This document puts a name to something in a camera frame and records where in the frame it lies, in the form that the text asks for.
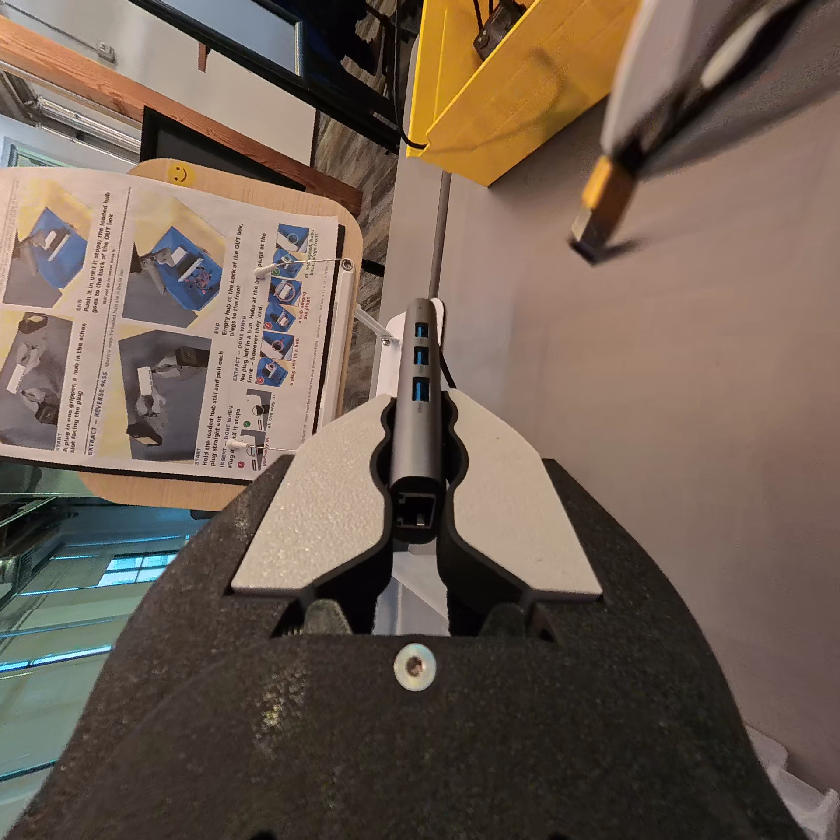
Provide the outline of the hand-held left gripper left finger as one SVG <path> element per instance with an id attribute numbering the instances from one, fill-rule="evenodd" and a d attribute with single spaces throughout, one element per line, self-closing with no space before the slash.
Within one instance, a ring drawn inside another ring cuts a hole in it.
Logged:
<path id="1" fill-rule="evenodd" d="M 379 395 L 300 446 L 234 574 L 234 593 L 310 601 L 387 547 L 392 504 L 379 458 L 392 403 Z"/>

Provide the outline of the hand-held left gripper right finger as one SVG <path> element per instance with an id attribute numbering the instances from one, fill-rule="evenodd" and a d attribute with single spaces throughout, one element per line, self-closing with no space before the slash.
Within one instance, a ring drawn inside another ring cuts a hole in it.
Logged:
<path id="1" fill-rule="evenodd" d="M 463 392 L 448 392 L 447 488 L 437 569 L 467 605 L 592 602 L 598 581 L 537 450 Z"/>

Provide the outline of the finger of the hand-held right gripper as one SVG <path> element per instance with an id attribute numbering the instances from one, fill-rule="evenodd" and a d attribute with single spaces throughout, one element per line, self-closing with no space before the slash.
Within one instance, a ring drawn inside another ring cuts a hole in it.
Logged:
<path id="1" fill-rule="evenodd" d="M 645 1 L 619 59 L 602 153 L 671 172 L 838 93 L 838 1 Z"/>

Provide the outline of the slim grey usb hub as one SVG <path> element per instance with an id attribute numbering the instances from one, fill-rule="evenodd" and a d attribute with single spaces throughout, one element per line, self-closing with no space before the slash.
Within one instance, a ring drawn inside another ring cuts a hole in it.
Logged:
<path id="1" fill-rule="evenodd" d="M 394 535 L 409 544 L 436 538 L 445 501 L 441 374 L 438 313 L 418 298 L 403 325 L 389 485 Z"/>

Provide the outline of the yellow plastic bin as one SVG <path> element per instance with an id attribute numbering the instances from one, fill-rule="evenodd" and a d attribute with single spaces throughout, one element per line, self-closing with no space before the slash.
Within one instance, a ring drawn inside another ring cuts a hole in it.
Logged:
<path id="1" fill-rule="evenodd" d="M 423 4 L 406 155 L 489 186 L 609 93 L 637 1 L 524 2 L 486 60 L 467 1 Z"/>

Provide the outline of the white stand base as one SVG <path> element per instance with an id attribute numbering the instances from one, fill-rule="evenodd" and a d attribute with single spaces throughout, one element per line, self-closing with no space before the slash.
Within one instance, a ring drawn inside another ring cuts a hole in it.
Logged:
<path id="1" fill-rule="evenodd" d="M 443 352 L 445 333 L 445 305 L 439 298 L 433 298 L 432 303 L 437 314 L 437 340 Z M 394 316 L 385 326 L 376 321 L 370 314 L 356 305 L 354 317 L 356 321 L 373 332 L 381 345 L 380 362 L 377 372 L 373 373 L 371 384 L 371 398 L 387 394 L 396 397 L 397 381 L 400 368 L 404 322 L 406 312 Z M 442 389 L 447 391 L 451 385 L 448 378 L 448 368 L 441 356 Z"/>

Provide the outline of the large glass window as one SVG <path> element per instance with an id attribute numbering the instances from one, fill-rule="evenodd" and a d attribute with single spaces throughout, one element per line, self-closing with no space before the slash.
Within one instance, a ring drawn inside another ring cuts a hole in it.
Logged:
<path id="1" fill-rule="evenodd" d="M 125 624 L 202 513 L 73 500 L 3 597 L 2 784 L 31 789 L 55 765 Z"/>

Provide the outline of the instruction poster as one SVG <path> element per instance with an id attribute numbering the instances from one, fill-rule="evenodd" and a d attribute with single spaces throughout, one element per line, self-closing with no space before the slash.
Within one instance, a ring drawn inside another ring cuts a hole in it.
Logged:
<path id="1" fill-rule="evenodd" d="M 134 175 L 2 169 L 1 453 L 246 482 L 317 430 L 343 226 Z"/>

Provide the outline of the black monitor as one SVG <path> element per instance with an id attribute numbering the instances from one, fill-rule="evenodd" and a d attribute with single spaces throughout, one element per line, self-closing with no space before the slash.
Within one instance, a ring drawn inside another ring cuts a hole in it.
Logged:
<path id="1" fill-rule="evenodd" d="M 299 192 L 331 197 L 321 175 L 306 164 L 222 126 L 221 132 L 194 128 L 151 107 L 143 107 L 140 162 L 169 159 L 201 165 Z"/>

